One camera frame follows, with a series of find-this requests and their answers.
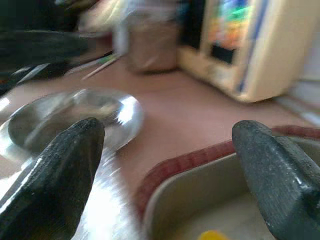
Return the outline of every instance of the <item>yellow object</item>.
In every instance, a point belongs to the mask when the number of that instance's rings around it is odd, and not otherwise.
[[[225,235],[218,231],[205,231],[200,235],[198,240],[229,240]]]

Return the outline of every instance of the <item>cream appliance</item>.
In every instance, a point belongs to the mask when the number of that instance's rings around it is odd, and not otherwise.
[[[191,0],[179,66],[242,102],[279,96],[299,78],[318,0]]]

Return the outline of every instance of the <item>colorful display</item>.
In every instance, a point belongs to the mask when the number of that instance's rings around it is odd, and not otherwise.
[[[209,41],[227,50],[239,47],[248,25],[251,6],[249,0],[220,0],[214,6],[210,23]]]

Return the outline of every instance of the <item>countertop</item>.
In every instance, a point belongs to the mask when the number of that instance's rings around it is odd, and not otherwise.
[[[14,88],[4,96],[10,104],[0,112],[0,122],[24,104],[63,90],[112,88],[133,95],[145,111],[145,121],[137,138],[118,152],[131,194],[156,164],[229,140],[232,126],[240,120],[257,120],[269,127],[310,126],[272,100],[239,103],[180,70],[137,75],[119,60],[92,78],[81,80],[95,68]]]

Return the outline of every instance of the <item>stainless steel bowl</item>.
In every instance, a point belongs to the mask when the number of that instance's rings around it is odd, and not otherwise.
[[[143,122],[139,102],[117,90],[82,89],[51,94],[18,109],[0,126],[0,179],[21,170],[61,131],[96,117],[105,125],[104,147],[115,152],[132,140]]]

